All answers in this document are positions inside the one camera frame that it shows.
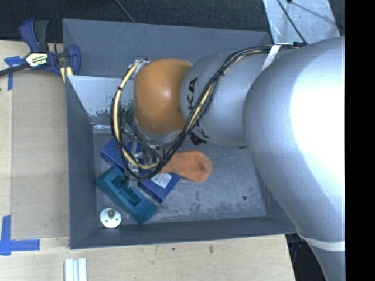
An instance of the blue tape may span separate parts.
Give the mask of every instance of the blue tape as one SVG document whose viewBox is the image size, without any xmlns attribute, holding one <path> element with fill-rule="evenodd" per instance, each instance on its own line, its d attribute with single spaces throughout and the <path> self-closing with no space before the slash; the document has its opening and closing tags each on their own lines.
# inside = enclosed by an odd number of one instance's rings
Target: blue tape
<svg viewBox="0 0 375 281">
<path fill-rule="evenodd" d="M 26 61 L 19 56 L 6 57 L 4 58 L 4 61 L 10 68 L 26 63 Z M 8 77 L 8 91 L 11 89 L 13 89 L 13 73 L 10 73 Z"/>
<path fill-rule="evenodd" d="M 11 216 L 2 218 L 0 238 L 0 255 L 9 256 L 13 251 L 38 251 L 40 239 L 26 239 L 21 241 L 11 240 Z"/>
</svg>

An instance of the black floor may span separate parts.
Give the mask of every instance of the black floor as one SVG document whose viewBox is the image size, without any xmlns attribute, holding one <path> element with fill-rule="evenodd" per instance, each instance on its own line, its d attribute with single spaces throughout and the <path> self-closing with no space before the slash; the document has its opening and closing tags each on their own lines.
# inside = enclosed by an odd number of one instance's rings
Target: black floor
<svg viewBox="0 0 375 281">
<path fill-rule="evenodd" d="M 262 0 L 119 0 L 137 23 L 268 31 Z M 329 0 L 341 35 L 345 35 L 345 0 Z M 48 42 L 62 42 L 62 19 L 129 22 L 115 0 L 0 0 L 0 39 L 19 40 L 27 19 L 49 20 Z M 297 281 L 323 281 L 309 247 L 296 236 L 291 258 Z"/>
</svg>

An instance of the small white object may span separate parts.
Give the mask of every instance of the small white object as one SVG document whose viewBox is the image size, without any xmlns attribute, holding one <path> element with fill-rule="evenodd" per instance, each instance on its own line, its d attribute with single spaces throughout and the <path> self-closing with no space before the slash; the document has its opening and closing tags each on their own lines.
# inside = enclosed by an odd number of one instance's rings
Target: small white object
<svg viewBox="0 0 375 281">
<path fill-rule="evenodd" d="M 328 252 L 344 252 L 345 251 L 345 241 L 340 242 L 325 242 L 317 241 L 316 239 L 304 237 L 301 233 L 298 233 L 305 242 L 314 248 L 325 250 Z"/>
<path fill-rule="evenodd" d="M 265 59 L 265 62 L 263 64 L 263 69 L 262 71 L 264 71 L 265 69 L 268 68 L 268 66 L 274 62 L 275 60 L 275 57 L 276 57 L 276 54 L 279 52 L 281 48 L 281 45 L 280 44 L 275 44 L 272 46 L 269 54 L 267 55 L 267 58 Z"/>
<path fill-rule="evenodd" d="M 121 223 L 121 214 L 115 209 L 106 208 L 100 213 L 99 219 L 107 228 L 115 228 Z"/>
<path fill-rule="evenodd" d="M 87 281 L 86 258 L 65 259 L 64 281 Z"/>
<path fill-rule="evenodd" d="M 165 189 L 171 178 L 172 176 L 170 174 L 162 173 L 155 175 L 153 178 L 151 178 L 151 181 Z"/>
</svg>

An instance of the yellow clamp label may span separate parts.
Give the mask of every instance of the yellow clamp label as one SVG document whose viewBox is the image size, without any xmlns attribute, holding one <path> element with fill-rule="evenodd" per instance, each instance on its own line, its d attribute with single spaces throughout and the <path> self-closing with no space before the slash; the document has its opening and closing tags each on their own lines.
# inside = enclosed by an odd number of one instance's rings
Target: yellow clamp label
<svg viewBox="0 0 375 281">
<path fill-rule="evenodd" d="M 45 53 L 32 53 L 26 58 L 31 67 L 41 66 L 47 63 L 48 55 Z"/>
</svg>

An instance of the gray bin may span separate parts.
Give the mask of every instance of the gray bin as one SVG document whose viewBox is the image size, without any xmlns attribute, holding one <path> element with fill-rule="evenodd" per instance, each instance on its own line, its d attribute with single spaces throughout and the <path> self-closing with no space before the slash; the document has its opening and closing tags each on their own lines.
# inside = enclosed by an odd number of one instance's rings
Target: gray bin
<svg viewBox="0 0 375 281">
<path fill-rule="evenodd" d="M 65 19 L 63 37 L 65 47 L 78 45 L 82 57 L 80 76 L 66 81 L 71 249 L 296 232 L 247 148 L 194 146 L 187 138 L 181 150 L 207 154 L 213 172 L 202 184 L 181 179 L 145 224 L 137 224 L 94 184 L 110 167 L 100 150 L 112 138 L 111 96 L 135 59 L 178 57 L 195 63 L 208 55 L 270 44 L 267 33 Z M 127 91 L 124 97 L 131 100 L 131 87 Z M 122 215 L 117 229 L 106 229 L 98 220 L 107 207 Z"/>
</svg>

